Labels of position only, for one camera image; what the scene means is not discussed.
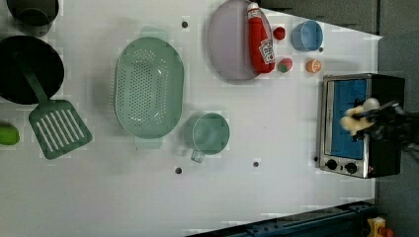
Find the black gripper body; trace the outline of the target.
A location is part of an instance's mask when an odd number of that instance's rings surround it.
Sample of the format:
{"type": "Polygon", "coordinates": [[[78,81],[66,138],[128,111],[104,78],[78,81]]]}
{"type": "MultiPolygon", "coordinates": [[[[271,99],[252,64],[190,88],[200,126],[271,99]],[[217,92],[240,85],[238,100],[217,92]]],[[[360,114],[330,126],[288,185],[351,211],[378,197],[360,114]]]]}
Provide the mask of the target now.
{"type": "Polygon", "coordinates": [[[369,128],[374,133],[375,140],[388,141],[399,145],[404,151],[418,151],[418,114],[406,112],[400,105],[395,115],[369,119],[373,126],[369,128]]]}

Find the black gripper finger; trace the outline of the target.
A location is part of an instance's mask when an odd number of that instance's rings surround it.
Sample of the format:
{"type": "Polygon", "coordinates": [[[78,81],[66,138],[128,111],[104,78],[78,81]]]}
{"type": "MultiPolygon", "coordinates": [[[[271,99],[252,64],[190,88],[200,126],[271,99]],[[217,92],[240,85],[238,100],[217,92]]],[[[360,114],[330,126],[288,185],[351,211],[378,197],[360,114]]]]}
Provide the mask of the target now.
{"type": "Polygon", "coordinates": [[[354,113],[354,119],[379,119],[379,118],[386,118],[396,114],[396,111],[399,107],[399,104],[395,101],[386,103],[380,107],[378,107],[374,103],[364,102],[362,104],[363,110],[359,113],[354,113]]]}
{"type": "Polygon", "coordinates": [[[353,136],[353,141],[364,140],[367,136],[373,136],[374,133],[370,130],[359,130],[353,136]]]}

